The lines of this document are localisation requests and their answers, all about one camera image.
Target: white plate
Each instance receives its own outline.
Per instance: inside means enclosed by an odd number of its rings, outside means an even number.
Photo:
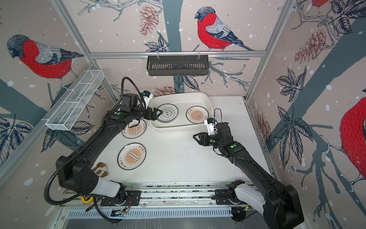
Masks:
[[[178,115],[178,108],[173,104],[163,104],[158,107],[162,114],[158,117],[160,122],[172,122]]]
[[[187,119],[194,124],[200,124],[208,118],[208,111],[204,107],[194,106],[187,110]]]
[[[142,164],[146,157],[146,150],[140,143],[131,143],[121,149],[118,154],[118,165],[125,170],[135,169]]]
[[[146,130],[146,122],[140,119],[140,124],[134,126],[138,123],[137,120],[133,120],[126,126],[126,128],[122,131],[122,135],[126,138],[133,139],[141,136]]]

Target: white wire shelf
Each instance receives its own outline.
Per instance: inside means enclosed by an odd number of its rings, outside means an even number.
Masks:
[[[46,123],[52,130],[71,130],[86,104],[104,79],[101,70],[88,70]]]

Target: black wire basket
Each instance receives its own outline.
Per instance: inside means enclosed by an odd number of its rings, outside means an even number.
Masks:
[[[149,56],[147,72],[150,76],[158,75],[207,75],[208,55]]]

